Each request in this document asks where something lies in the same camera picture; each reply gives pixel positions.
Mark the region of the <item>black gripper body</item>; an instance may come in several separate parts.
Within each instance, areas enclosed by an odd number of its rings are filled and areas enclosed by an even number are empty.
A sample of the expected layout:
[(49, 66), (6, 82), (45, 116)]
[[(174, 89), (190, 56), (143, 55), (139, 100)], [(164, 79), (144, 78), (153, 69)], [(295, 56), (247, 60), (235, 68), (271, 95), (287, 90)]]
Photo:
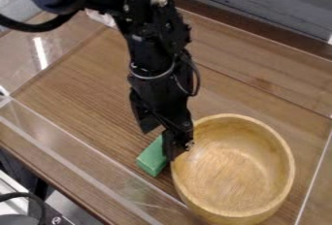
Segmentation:
[(200, 78), (187, 52), (174, 58), (168, 69), (158, 75), (131, 63), (128, 82), (159, 126), (178, 130), (192, 128), (187, 98), (198, 94)]

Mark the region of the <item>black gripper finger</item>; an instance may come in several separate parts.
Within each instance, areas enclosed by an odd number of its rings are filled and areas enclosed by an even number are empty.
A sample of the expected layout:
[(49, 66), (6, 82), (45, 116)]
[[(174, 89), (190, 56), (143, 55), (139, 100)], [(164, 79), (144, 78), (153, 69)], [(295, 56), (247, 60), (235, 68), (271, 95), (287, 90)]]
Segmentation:
[(166, 128), (162, 132), (162, 153), (168, 162), (172, 162), (183, 152), (188, 151), (192, 145), (191, 127), (184, 130)]
[(144, 102), (135, 90), (129, 91), (129, 103), (133, 117), (136, 119), (140, 130), (144, 134), (147, 134), (159, 126), (159, 122), (147, 109)]

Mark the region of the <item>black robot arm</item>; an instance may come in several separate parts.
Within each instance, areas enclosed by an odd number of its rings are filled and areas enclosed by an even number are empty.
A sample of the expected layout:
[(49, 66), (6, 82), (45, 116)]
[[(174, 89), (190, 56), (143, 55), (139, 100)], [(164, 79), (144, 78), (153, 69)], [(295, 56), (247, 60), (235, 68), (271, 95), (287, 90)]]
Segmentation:
[(143, 132), (163, 127), (162, 153), (168, 160), (192, 145), (192, 122), (187, 99), (199, 91), (200, 77), (187, 44), (190, 26), (175, 0), (30, 0), (54, 15), (32, 24), (0, 14), (0, 25), (40, 33), (58, 28), (83, 10), (113, 19), (129, 53), (129, 102)]

